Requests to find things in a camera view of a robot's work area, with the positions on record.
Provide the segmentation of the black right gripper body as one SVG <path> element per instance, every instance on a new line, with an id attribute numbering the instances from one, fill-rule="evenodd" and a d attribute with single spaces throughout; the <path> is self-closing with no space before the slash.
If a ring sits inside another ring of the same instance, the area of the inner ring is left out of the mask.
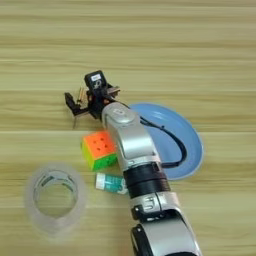
<path id="1" fill-rule="evenodd" d="M 95 119 L 102 119 L 103 109 L 115 102 L 115 97 L 118 95 L 120 88 L 118 86 L 107 85 L 106 87 L 98 88 L 90 91 L 93 95 L 92 112 L 89 112 Z"/>

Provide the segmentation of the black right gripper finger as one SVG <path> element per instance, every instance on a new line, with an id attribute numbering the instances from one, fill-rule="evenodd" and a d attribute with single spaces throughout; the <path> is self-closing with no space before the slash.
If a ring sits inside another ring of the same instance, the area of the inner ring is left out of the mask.
<path id="1" fill-rule="evenodd" d="M 91 94 L 91 92 L 88 90 L 86 92 L 87 95 L 87 108 L 89 112 L 92 112 L 92 107 L 93 107 L 93 95 Z"/>
<path id="2" fill-rule="evenodd" d="M 76 103 L 73 99 L 73 96 L 70 93 L 65 92 L 64 96 L 65 103 L 74 116 L 82 115 L 89 112 L 87 108 L 82 108 L 79 103 Z"/>

